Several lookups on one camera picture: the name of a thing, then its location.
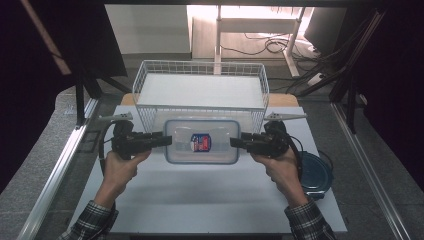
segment aluminum rail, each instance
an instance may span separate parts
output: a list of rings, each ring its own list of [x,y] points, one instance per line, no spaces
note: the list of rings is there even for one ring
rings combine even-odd
[[[390,228],[393,231],[394,236],[396,239],[411,239],[399,212],[397,211],[395,205],[380,182],[380,179],[374,171],[374,168],[364,149],[362,148],[359,139],[356,137],[356,135],[350,132],[349,127],[345,123],[344,119],[346,119],[346,116],[342,107],[340,104],[336,103],[331,103],[331,107],[336,114],[340,126],[346,135],[346,139],[348,140],[352,150],[355,153],[356,159],[361,166],[361,169],[377,199],[378,204],[380,205],[381,210],[383,211],[383,214],[387,219],[387,222],[389,223]]]
[[[76,152],[78,144],[80,143],[87,125],[93,115],[94,109],[96,108],[98,100],[90,99],[85,107],[86,119],[82,126],[72,131],[71,136],[68,139],[59,159],[50,174],[44,188],[37,199],[31,213],[29,214],[21,232],[17,239],[31,240],[34,239],[38,233],[38,230],[44,220],[44,217],[49,210],[49,207],[56,195],[57,190],[60,187],[62,179],[70,165],[71,159]]]

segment person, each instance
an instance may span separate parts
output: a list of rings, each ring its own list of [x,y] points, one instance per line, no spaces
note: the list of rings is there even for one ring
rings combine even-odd
[[[126,184],[137,175],[137,165],[149,155],[150,151],[137,154],[133,159],[125,161],[117,153],[109,152],[105,159],[104,180],[94,200],[87,204],[77,222],[58,240],[106,239],[118,215],[118,211],[114,209],[115,199],[124,192]],[[336,239],[314,200],[303,192],[293,150],[289,148],[285,154],[275,159],[262,155],[251,154],[251,156],[253,160],[265,166],[266,174],[286,197],[288,207],[284,212],[289,219],[295,239]],[[98,233],[101,233],[98,238],[93,238]]]

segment shirt sleeve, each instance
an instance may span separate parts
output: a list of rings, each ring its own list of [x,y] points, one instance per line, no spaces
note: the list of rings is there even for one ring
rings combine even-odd
[[[76,223],[64,232],[58,240],[89,239],[105,226],[106,229],[97,239],[106,239],[106,235],[115,223],[118,213],[119,212],[116,210],[112,212],[111,209],[97,205],[93,200],[91,200],[79,216]]]
[[[313,199],[303,206],[287,207],[284,210],[290,222],[290,228],[295,239],[334,240],[333,230],[321,214]]]

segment blue label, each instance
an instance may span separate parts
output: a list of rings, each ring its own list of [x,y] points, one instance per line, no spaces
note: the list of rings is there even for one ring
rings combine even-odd
[[[193,152],[209,152],[212,146],[211,136],[207,133],[195,133],[191,135],[190,146]]]

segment wire basket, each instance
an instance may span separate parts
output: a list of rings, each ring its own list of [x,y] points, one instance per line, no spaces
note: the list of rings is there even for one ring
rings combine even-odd
[[[133,97],[146,132],[181,117],[230,118],[260,132],[269,88],[263,64],[146,60]]]

